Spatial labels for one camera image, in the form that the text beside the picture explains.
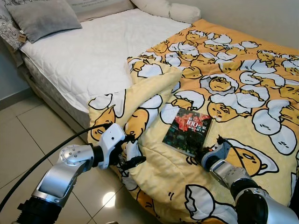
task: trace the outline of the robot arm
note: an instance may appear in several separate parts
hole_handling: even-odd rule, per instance
[[[121,160],[121,145],[126,138],[118,124],[112,124],[102,135],[99,145],[70,145],[64,147],[57,163],[45,174],[31,198],[18,209],[22,211],[15,224],[53,224],[68,200],[77,177],[92,167],[106,169],[119,163],[124,169],[145,161],[135,157],[128,163]]]
[[[240,224],[299,224],[290,208],[276,202],[257,185],[245,168],[225,161],[231,145],[219,137],[214,150],[203,149],[197,159],[205,170],[230,190]]]

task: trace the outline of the blanket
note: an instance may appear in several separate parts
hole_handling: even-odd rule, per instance
[[[199,20],[128,58],[128,70],[131,88],[89,102],[90,125],[116,122],[134,135],[124,158],[147,160],[118,174],[146,210],[163,223],[237,223],[229,190],[162,143],[179,108],[209,114],[204,146],[228,138],[235,149],[226,160],[289,204],[299,176],[298,51]],[[89,142],[104,131],[91,131]]]

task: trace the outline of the gray pillow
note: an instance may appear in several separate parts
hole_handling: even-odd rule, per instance
[[[82,28],[65,0],[35,1],[7,9],[30,43],[58,31]]]

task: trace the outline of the quilted mattress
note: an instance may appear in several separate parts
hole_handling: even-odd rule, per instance
[[[128,10],[81,23],[82,29],[47,36],[21,51],[76,109],[101,94],[132,85],[127,57],[137,56],[187,23]]]

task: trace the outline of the book cover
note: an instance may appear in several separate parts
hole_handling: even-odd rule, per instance
[[[163,143],[189,156],[202,148],[212,118],[198,112],[179,109]]]

